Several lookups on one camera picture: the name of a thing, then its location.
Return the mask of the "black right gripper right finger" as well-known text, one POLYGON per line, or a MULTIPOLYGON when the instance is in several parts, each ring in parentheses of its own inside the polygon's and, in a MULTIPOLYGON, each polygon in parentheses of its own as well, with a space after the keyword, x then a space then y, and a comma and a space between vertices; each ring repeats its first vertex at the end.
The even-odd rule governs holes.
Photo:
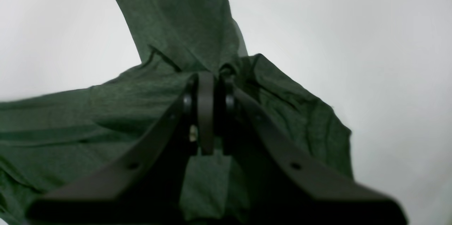
POLYGON ((392 197, 310 157, 260 104, 222 76, 223 146, 244 173, 249 225, 407 225, 392 197))

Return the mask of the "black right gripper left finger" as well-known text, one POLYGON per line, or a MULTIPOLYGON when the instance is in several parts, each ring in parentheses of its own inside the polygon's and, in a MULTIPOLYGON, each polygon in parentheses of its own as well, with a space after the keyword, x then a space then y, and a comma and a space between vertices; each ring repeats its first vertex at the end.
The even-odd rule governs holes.
POLYGON ((29 222, 183 222, 179 199, 189 159, 214 153, 214 97, 213 74, 194 74, 129 151, 34 201, 29 222))

